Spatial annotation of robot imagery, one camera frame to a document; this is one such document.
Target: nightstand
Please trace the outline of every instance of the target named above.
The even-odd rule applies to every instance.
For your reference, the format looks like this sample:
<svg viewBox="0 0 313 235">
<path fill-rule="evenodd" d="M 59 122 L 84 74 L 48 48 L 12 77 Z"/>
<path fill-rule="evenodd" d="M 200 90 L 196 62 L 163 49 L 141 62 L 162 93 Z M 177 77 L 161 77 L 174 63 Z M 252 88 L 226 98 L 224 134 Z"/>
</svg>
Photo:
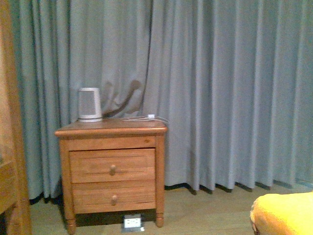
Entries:
<svg viewBox="0 0 313 235">
<path fill-rule="evenodd" d="M 69 234 L 79 213 L 156 209 L 156 225 L 163 226 L 166 131 L 161 121 L 110 118 L 55 132 Z"/>
</svg>

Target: drawer knob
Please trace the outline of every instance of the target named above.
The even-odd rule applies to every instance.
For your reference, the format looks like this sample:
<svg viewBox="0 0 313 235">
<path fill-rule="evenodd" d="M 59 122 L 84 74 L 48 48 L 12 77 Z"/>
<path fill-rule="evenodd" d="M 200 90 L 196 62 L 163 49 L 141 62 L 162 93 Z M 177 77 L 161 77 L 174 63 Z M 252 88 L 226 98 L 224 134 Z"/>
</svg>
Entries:
<svg viewBox="0 0 313 235">
<path fill-rule="evenodd" d="M 111 165 L 110 166 L 110 175 L 115 175 L 116 172 L 116 165 Z"/>
<path fill-rule="evenodd" d="M 117 196 L 116 196 L 116 195 L 113 195 L 113 196 L 112 196 L 111 204 L 112 204 L 112 206 L 115 206 L 116 203 L 117 203 Z"/>
</svg>

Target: wooden bed frame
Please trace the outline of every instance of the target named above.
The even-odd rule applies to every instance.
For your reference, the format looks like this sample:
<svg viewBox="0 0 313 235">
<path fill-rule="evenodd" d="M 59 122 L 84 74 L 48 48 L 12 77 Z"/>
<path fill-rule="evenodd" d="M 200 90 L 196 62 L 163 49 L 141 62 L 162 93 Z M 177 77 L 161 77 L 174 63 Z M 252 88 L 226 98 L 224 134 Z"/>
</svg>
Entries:
<svg viewBox="0 0 313 235">
<path fill-rule="evenodd" d="M 10 7 L 0 4 L 0 214 L 7 235 L 30 235 L 31 220 Z"/>
</svg>

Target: curtain fold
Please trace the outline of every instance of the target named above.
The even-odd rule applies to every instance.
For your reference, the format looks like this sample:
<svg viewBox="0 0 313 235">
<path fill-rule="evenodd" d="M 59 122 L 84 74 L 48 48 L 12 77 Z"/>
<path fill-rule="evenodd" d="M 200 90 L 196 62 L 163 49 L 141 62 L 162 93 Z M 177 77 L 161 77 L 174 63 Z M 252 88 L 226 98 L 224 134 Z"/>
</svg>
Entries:
<svg viewBox="0 0 313 235">
<path fill-rule="evenodd" d="M 78 89 L 100 88 L 106 116 L 140 113 L 151 1 L 20 1 L 19 11 L 13 20 L 20 27 L 15 38 L 29 198 L 42 192 L 55 198 L 61 166 L 54 132 L 77 120 Z"/>
<path fill-rule="evenodd" d="M 313 0 L 43 0 L 18 7 L 31 199 L 61 192 L 54 131 L 77 120 L 80 87 L 100 88 L 105 116 L 170 121 L 168 186 L 313 182 Z"/>
<path fill-rule="evenodd" d="M 143 113 L 170 120 L 166 185 L 313 182 L 312 6 L 154 1 Z"/>
</svg>

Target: charging cable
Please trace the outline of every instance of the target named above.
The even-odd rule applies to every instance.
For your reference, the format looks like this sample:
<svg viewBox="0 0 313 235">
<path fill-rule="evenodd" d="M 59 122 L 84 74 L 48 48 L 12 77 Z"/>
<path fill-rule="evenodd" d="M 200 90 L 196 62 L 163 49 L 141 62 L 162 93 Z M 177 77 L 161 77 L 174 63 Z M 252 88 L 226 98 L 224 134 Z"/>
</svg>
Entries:
<svg viewBox="0 0 313 235">
<path fill-rule="evenodd" d="M 140 116 L 140 117 L 123 117 L 121 118 L 122 121 L 162 121 L 166 124 L 170 124 L 169 120 L 163 117 L 156 117 L 154 114 L 149 114 L 147 116 Z"/>
</svg>

